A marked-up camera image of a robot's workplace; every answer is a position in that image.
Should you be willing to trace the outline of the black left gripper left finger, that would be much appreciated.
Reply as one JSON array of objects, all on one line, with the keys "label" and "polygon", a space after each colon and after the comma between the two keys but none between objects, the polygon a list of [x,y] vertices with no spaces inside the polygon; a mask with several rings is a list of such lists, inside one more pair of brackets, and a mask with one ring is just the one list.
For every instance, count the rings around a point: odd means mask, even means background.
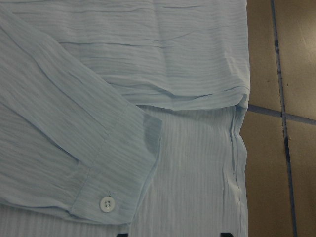
[{"label": "black left gripper left finger", "polygon": [[119,233],[117,237],[128,237],[128,233]]}]

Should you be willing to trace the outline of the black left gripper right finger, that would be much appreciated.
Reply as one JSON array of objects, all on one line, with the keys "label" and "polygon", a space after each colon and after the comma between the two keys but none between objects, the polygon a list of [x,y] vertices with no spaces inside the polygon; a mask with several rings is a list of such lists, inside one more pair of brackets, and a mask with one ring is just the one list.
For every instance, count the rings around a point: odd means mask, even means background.
[{"label": "black left gripper right finger", "polygon": [[225,233],[220,233],[220,237],[234,237],[234,235],[232,233],[225,232]]}]

